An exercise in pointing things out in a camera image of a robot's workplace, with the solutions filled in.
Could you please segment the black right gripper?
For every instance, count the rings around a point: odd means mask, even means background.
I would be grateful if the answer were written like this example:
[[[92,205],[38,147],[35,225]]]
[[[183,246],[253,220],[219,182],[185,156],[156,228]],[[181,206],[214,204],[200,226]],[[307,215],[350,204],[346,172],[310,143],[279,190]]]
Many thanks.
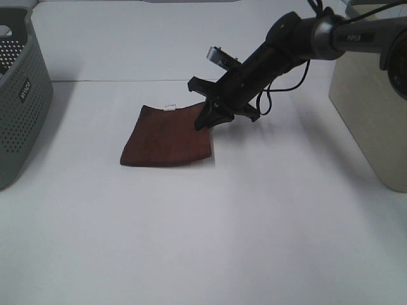
[[[192,77],[188,81],[188,90],[205,97],[203,108],[194,122],[195,130],[229,123],[236,115],[256,121],[260,111],[249,102],[293,67],[290,58],[263,43],[240,67],[226,71],[216,82]]]

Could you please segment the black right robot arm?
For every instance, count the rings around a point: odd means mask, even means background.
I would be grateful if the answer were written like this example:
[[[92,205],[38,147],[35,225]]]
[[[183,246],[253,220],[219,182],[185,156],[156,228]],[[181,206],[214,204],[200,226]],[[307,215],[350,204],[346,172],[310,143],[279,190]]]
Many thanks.
[[[243,62],[213,47],[210,61],[225,69],[216,82],[192,77],[188,89],[205,97],[195,129],[233,121],[256,121],[259,106],[249,102],[277,77],[311,60],[336,60],[344,53],[376,53],[394,91],[406,98],[406,18],[351,21],[325,11],[313,18],[290,12],[276,21],[264,42]]]

